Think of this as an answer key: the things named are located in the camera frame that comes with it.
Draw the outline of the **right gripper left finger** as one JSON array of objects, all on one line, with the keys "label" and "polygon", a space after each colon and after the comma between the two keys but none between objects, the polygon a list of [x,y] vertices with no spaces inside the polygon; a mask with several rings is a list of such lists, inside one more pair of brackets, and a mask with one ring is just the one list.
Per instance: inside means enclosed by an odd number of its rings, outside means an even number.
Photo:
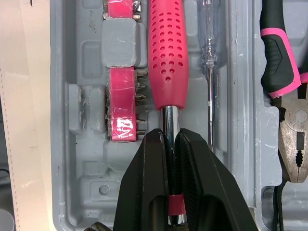
[{"label": "right gripper left finger", "polygon": [[168,197],[164,135],[156,128],[144,136],[122,178],[113,229],[167,230]]}]

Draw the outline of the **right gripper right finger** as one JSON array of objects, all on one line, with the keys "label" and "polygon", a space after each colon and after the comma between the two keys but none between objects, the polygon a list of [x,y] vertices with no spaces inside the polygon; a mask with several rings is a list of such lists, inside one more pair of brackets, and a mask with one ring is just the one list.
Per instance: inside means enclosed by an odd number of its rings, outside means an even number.
[{"label": "right gripper right finger", "polygon": [[201,135],[182,128],[176,147],[188,229],[253,231],[255,221],[237,181]]}]

